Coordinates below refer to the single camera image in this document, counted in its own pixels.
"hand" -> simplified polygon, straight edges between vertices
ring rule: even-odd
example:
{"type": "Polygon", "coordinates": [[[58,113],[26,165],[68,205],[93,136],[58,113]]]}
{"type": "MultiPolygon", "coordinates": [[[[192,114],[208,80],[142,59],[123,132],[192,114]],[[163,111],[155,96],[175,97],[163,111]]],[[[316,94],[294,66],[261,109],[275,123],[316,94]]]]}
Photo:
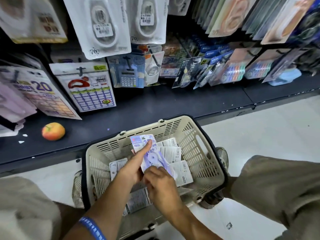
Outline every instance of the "hand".
{"type": "Polygon", "coordinates": [[[143,182],[154,206],[170,221],[186,206],[182,203],[174,178],[163,168],[151,166],[144,172],[143,182]]]}
{"type": "Polygon", "coordinates": [[[132,180],[133,185],[140,182],[143,177],[142,170],[140,168],[143,156],[150,150],[152,146],[152,140],[148,140],[147,144],[137,153],[134,154],[122,169],[120,169],[119,173],[129,177],[129,180],[132,180]]]}

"white tile floor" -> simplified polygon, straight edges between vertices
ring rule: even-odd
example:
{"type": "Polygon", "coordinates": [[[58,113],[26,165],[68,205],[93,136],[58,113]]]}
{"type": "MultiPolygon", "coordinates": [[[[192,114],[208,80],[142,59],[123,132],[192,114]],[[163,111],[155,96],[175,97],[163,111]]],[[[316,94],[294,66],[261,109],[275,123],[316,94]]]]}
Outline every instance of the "white tile floor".
{"type": "MultiPolygon", "coordinates": [[[[250,113],[203,126],[215,146],[229,155],[229,173],[238,176],[253,155],[320,162],[320,96],[250,113]]],[[[52,200],[73,205],[74,174],[81,169],[75,161],[21,173],[34,181],[52,200]]],[[[192,207],[192,212],[224,240],[270,240],[284,226],[224,199],[212,210],[192,207]],[[231,222],[232,228],[226,225],[231,222]]],[[[160,239],[183,239],[168,222],[156,227],[160,239]]]]}

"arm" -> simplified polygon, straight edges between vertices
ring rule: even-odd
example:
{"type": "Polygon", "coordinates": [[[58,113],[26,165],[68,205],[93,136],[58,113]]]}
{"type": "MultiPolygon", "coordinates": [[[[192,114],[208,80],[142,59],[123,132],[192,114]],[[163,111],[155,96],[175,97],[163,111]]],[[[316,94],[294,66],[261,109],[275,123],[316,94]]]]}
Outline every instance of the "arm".
{"type": "MultiPolygon", "coordinates": [[[[84,215],[94,220],[108,240],[115,240],[117,237],[130,191],[132,186],[142,178],[139,173],[140,165],[144,154],[150,150],[151,145],[152,141],[148,141],[147,145],[126,163],[108,185],[103,195],[84,215]]],[[[88,240],[94,239],[94,237],[84,225],[77,223],[64,237],[64,240],[71,239],[88,240]]]]}
{"type": "Polygon", "coordinates": [[[222,240],[183,204],[174,179],[163,167],[149,167],[144,173],[143,182],[155,207],[186,240],[222,240]]]}

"shopping basket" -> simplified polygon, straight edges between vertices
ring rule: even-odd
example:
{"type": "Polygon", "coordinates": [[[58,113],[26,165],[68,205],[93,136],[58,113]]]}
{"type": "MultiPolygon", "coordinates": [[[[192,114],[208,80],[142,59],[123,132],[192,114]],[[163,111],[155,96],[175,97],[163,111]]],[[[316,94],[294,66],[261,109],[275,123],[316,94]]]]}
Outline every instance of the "shopping basket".
{"type": "MultiPolygon", "coordinates": [[[[181,114],[93,141],[85,148],[82,156],[82,197],[86,210],[104,193],[111,182],[109,163],[130,155],[130,136],[139,134],[153,134],[157,142],[176,138],[182,148],[181,159],[187,161],[194,180],[193,183],[183,186],[193,189],[181,197],[186,205],[192,201],[199,203],[206,194],[215,193],[225,187],[228,177],[210,138],[192,116],[181,114]],[[208,153],[203,152],[199,140],[208,153]]],[[[122,217],[118,239],[124,239],[164,221],[161,213],[153,205],[147,206],[122,217]]]]}

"blue wristband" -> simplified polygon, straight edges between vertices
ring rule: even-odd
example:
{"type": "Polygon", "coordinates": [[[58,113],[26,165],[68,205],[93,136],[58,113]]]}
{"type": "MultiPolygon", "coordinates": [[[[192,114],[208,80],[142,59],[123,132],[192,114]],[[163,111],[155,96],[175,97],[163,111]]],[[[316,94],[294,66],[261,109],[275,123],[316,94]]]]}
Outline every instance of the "blue wristband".
{"type": "Polygon", "coordinates": [[[100,228],[89,217],[81,217],[79,222],[82,223],[90,231],[91,235],[96,240],[107,240],[103,235],[102,231],[100,230],[100,228]]]}

